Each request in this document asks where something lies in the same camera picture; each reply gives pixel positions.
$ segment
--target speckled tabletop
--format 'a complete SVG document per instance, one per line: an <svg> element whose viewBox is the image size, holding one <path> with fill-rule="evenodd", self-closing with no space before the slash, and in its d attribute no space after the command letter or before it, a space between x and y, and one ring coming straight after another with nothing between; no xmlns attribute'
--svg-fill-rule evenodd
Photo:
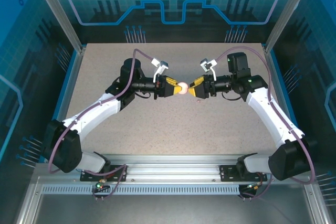
<svg viewBox="0 0 336 224"><path fill-rule="evenodd" d="M204 74L200 61L217 58L233 46L250 46L262 54L261 44L88 44L78 74L67 117L98 100L119 76L123 61L139 48L169 64L165 75L191 83ZM246 50L252 74L267 82L260 59ZM154 66L141 55L147 76ZM216 66L217 75L229 74L227 62ZM229 93L228 98L236 97ZM136 98L124 110L98 125L82 142L86 151L101 154L219 155L273 153L274 142L258 115L242 99L227 101L221 95L199 100L177 94L157 100Z"/></svg>

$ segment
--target ping pong ball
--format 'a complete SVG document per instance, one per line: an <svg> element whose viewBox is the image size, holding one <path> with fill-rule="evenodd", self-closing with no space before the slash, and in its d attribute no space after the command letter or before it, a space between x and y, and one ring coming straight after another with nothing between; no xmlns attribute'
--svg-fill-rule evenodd
<svg viewBox="0 0 336 224"><path fill-rule="evenodd" d="M179 82L177 85L179 85L182 90L179 92L179 94L187 94L189 85L185 82Z"/></svg>

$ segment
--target white clamp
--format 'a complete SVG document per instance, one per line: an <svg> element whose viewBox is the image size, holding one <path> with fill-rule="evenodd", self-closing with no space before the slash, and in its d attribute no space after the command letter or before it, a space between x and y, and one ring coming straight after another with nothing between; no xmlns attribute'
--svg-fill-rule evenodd
<svg viewBox="0 0 336 224"><path fill-rule="evenodd" d="M163 74L163 72L169 68L168 63L165 61L158 61L157 59L153 58L152 64L157 67L154 77L153 77L153 82L155 83L156 81L156 76Z"/></svg>
<svg viewBox="0 0 336 224"><path fill-rule="evenodd" d="M214 76L214 80L215 81L217 80L216 72L215 72L215 69L214 69L214 66L217 65L216 60L208 61L208 59L204 59L204 60L201 61L200 65L205 72L209 72L211 70L212 74Z"/></svg>

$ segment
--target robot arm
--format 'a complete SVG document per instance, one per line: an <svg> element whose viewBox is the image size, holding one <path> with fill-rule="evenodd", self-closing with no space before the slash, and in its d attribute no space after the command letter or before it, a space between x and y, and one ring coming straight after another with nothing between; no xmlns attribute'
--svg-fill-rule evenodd
<svg viewBox="0 0 336 224"><path fill-rule="evenodd" d="M157 97L169 97L181 91L177 82L167 76L163 76L164 70L168 69L166 62L159 62L156 59L152 61L156 66L153 78L146 77L141 69L139 60L135 60L134 72L130 87L123 95L116 99L111 99L127 86L131 73L132 59L125 60L120 69L119 81L114 81L106 89L106 93L101 96L90 107L71 118L62 122L57 120L51 121L45 133L45 139L42 146L41 154L46 159L50 159L54 146L61 134L66 130L73 121L76 123L70 128L65 135L64 140L59 145L53 164L67 173L73 169L89 170L95 173L108 172L109 161L98 153L88 153L81 149L81 142L86 136L105 119L124 109L135 98L136 92L153 93L154 99ZM80 120L77 120L80 114L83 114Z"/></svg>
<svg viewBox="0 0 336 224"><path fill-rule="evenodd" d="M268 100L268 86L261 76L251 76L248 68L247 57L239 52L227 56L229 76L203 75L190 84L189 92L199 98L215 97L218 92L229 92L233 90L251 106L259 115L262 122L270 132L277 150L273 155L249 154L238 159L237 169L241 177L247 173L272 173L278 180L301 174L309 171L307 158L293 136L294 131L303 141L311 157L316 151L316 142L306 138L304 133L298 129L286 116L274 98L271 101L284 120L291 126L289 131L285 123L279 118L271 107ZM217 63L208 61L201 62L205 71L214 72L213 67Z"/></svg>

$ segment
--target black mounting plate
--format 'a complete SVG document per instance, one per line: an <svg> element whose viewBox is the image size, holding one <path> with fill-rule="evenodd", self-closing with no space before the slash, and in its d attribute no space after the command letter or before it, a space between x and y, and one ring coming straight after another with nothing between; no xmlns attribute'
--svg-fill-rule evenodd
<svg viewBox="0 0 336 224"><path fill-rule="evenodd" d="M221 182L259 182L260 177L257 173L250 173L245 175L242 179L236 168L236 165L220 165L219 172L221 175ZM267 175L262 175L262 182L267 181Z"/></svg>
<svg viewBox="0 0 336 224"><path fill-rule="evenodd" d="M116 169L118 167L120 167L120 165L111 165L110 166L110 171L114 170L114 169ZM117 182L118 179L121 176L122 170L123 170L123 168L120 169L120 170L118 170L118 171L116 171L113 176L111 176L111 177L109 177L107 179L107 181L108 182ZM122 176L121 182L125 182L126 181L127 167L125 169L125 172L126 172L126 174ZM98 182L102 178L103 178L102 176L95 176L95 175L91 175L91 174L86 173L86 172L81 172L81 174L80 174L80 181L83 181L83 182Z"/></svg>

